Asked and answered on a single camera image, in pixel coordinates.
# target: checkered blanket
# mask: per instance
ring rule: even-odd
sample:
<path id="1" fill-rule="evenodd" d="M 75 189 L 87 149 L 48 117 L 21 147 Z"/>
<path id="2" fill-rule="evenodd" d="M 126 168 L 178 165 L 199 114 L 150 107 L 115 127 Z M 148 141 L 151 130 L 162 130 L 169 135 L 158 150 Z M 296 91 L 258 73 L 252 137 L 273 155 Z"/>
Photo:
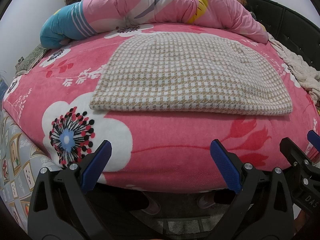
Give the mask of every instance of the checkered blanket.
<path id="1" fill-rule="evenodd" d="M 253 49 L 206 33 L 159 32 L 118 47 L 90 108 L 284 115 L 292 102 L 279 75 Z"/>

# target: blue flower center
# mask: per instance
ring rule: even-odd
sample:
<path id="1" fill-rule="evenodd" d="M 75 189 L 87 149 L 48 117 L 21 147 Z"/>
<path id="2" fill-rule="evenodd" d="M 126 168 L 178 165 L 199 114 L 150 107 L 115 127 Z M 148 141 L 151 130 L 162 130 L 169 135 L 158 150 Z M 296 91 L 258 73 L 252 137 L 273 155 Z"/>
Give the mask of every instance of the blue flower center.
<path id="1" fill-rule="evenodd" d="M 74 131 L 69 129 L 64 129 L 62 134 L 60 134 L 61 146 L 69 153 L 71 152 L 72 147 L 76 145 L 73 135 Z"/>

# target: black headboard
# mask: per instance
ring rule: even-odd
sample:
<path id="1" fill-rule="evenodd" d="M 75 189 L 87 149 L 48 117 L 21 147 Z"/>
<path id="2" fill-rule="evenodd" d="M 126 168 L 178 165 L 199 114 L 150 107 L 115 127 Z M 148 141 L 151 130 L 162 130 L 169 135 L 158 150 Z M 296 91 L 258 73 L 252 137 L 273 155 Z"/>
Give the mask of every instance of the black headboard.
<path id="1" fill-rule="evenodd" d="M 297 12 L 271 0 L 247 0 L 257 21 L 289 50 L 320 70 L 320 29 Z"/>

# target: blue gripper pad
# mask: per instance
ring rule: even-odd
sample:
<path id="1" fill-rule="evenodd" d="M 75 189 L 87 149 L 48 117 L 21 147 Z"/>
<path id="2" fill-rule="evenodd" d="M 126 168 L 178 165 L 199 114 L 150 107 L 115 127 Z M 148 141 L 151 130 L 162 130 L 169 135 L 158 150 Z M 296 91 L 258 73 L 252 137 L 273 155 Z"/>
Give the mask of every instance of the blue gripper pad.
<path id="1" fill-rule="evenodd" d="M 225 149 L 222 149 L 219 143 L 214 140 L 210 145 L 210 154 L 216 163 L 228 189 L 233 190 L 236 194 L 240 192 L 240 174 L 231 160 L 226 155 Z"/>
<path id="2" fill-rule="evenodd" d="M 97 154 L 82 173 L 81 189 L 84 193 L 88 190 L 93 190 L 101 173 L 103 172 L 103 169 L 107 165 L 112 152 L 111 143 L 106 140 L 103 141 L 95 153 L 96 152 Z"/>
<path id="3" fill-rule="evenodd" d="M 308 132 L 308 141 L 320 152 L 320 136 L 313 130 Z"/>

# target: silver bolt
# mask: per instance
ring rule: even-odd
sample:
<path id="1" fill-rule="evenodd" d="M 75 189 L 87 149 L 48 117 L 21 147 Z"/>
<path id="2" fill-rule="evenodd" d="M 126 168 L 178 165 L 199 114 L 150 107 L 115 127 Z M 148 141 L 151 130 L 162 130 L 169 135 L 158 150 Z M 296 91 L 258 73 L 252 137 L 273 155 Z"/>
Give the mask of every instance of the silver bolt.
<path id="1" fill-rule="evenodd" d="M 247 169 L 247 170 L 251 170 L 253 168 L 252 164 L 251 163 L 246 163 L 244 165 L 244 167 Z"/>
<path id="2" fill-rule="evenodd" d="M 72 171 L 76 170 L 77 168 L 78 168 L 78 164 L 76 164 L 76 163 L 72 163 L 72 164 L 69 166 L 69 169 L 72 170 Z"/>
<path id="3" fill-rule="evenodd" d="M 276 168 L 275 168 L 275 172 L 278 173 L 278 174 L 280 174 L 280 173 L 282 172 L 282 170 L 281 170 L 280 168 L 276 167 Z"/>
<path id="4" fill-rule="evenodd" d="M 47 172 L 47 168 L 42 168 L 41 170 L 40 170 L 40 173 L 42 173 L 42 174 L 45 174 Z"/>

